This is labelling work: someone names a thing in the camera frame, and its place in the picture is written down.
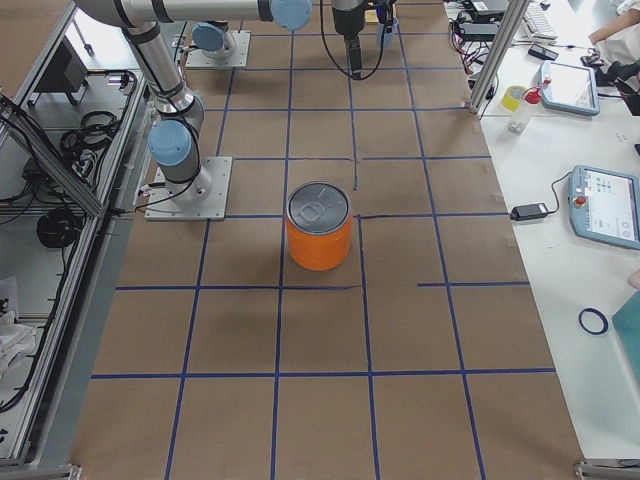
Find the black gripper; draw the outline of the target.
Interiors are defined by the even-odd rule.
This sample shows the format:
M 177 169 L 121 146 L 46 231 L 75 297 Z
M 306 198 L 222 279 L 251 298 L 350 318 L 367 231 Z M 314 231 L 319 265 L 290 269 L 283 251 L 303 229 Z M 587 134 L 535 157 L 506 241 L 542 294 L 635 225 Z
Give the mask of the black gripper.
M 376 65 L 369 74 L 363 75 L 359 34 L 365 27 L 365 12 L 376 9 L 379 19 L 378 23 L 386 23 L 395 17 L 395 2 L 365 0 L 332 1 L 331 8 L 335 30 L 344 40 L 347 57 L 347 71 L 345 74 L 350 78 L 368 78 L 379 67 L 384 50 L 378 47 L 379 53 Z

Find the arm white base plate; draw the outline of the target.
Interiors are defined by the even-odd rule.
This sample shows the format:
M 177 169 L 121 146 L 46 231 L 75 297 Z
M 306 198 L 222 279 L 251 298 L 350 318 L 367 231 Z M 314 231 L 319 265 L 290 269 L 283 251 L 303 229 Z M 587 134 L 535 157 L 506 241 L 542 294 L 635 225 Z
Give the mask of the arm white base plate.
M 251 32 L 249 30 L 229 31 L 230 38 L 216 51 L 201 48 L 192 49 L 186 56 L 187 69 L 226 70 L 245 68 L 249 56 Z
M 191 186 L 169 182 L 150 194 L 145 208 L 148 221 L 200 221 L 225 218 L 233 159 L 230 156 L 202 157 L 200 173 Z

